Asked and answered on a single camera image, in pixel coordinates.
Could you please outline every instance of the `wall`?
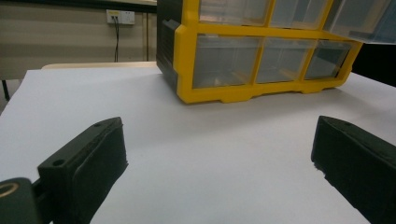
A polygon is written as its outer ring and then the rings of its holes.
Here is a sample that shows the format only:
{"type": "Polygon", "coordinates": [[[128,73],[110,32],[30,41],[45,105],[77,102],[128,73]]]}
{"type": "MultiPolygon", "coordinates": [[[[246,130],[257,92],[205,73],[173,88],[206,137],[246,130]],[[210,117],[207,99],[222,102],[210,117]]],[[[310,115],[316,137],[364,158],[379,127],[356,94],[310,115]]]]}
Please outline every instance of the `wall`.
{"type": "MultiPolygon", "coordinates": [[[[120,27],[119,62],[155,60],[146,48],[155,36],[146,36],[152,30],[144,24],[152,20],[144,17],[136,12],[135,25],[120,27]]],[[[0,79],[51,63],[110,63],[115,46],[115,27],[102,9],[0,2],[0,79]]]]}

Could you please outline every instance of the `screw hole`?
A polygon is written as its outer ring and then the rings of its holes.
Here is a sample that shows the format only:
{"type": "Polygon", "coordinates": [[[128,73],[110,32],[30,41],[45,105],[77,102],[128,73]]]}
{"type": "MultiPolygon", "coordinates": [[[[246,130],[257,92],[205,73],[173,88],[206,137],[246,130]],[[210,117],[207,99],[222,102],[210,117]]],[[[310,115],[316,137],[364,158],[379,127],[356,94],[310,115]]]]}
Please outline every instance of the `screw hole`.
{"type": "Polygon", "coordinates": [[[64,164],[64,160],[57,160],[57,161],[52,163],[53,166],[60,166],[62,164],[64,164]]]}
{"type": "Polygon", "coordinates": [[[18,187],[19,185],[17,183],[6,183],[4,185],[0,185],[0,198],[13,193],[18,187]]]}

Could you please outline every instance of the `cable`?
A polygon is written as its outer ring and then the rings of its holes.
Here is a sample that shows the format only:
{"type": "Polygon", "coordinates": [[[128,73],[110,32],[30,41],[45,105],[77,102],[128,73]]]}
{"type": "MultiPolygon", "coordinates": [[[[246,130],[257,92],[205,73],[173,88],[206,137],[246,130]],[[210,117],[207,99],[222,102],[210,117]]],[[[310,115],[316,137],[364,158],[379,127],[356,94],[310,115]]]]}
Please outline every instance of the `cable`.
{"type": "Polygon", "coordinates": [[[116,37],[117,37],[117,45],[116,50],[114,51],[114,62],[117,63],[119,61],[119,40],[120,40],[120,25],[118,17],[111,17],[114,21],[114,26],[116,27],[116,37]]]}

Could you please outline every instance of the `plastic drawer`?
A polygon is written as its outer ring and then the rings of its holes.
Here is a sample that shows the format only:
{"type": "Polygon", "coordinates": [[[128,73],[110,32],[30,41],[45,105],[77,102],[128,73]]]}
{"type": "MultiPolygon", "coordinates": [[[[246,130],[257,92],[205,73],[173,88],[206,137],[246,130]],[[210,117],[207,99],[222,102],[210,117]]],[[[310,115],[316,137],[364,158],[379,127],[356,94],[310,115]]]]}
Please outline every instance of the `plastic drawer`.
{"type": "Polygon", "coordinates": [[[200,0],[200,21],[234,25],[264,25],[270,0],[200,0]]]}
{"type": "Polygon", "coordinates": [[[199,35],[193,88],[243,85],[251,80],[259,38],[199,35]]]}
{"type": "Polygon", "coordinates": [[[276,0],[270,26],[317,30],[329,0],[276,0]]]}
{"type": "Polygon", "coordinates": [[[345,41],[320,40],[306,71],[305,79],[336,77],[352,45],[345,41]]]}
{"type": "Polygon", "coordinates": [[[157,64],[185,103],[341,86],[362,43],[323,30],[332,4],[159,0],[157,64]]]}
{"type": "Polygon", "coordinates": [[[256,82],[266,83],[298,79],[308,51],[314,45],[314,40],[265,38],[256,82]]]}
{"type": "Polygon", "coordinates": [[[364,43],[396,44],[396,0],[334,0],[324,29],[364,43]]]}

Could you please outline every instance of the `power socket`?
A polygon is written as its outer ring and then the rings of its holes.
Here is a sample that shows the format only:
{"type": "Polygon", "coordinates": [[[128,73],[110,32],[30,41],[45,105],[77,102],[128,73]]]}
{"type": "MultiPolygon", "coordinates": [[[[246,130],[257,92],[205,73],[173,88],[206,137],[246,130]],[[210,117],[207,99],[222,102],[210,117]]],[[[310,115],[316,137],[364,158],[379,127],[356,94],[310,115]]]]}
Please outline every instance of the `power socket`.
{"type": "Polygon", "coordinates": [[[118,11],[108,9],[106,10],[106,15],[107,23],[114,24],[114,19],[117,19],[119,24],[134,24],[134,12],[132,11],[118,11]]]}
{"type": "Polygon", "coordinates": [[[121,21],[121,13],[118,10],[106,10],[106,14],[107,14],[107,23],[114,23],[114,19],[117,19],[120,23],[121,21]]]}

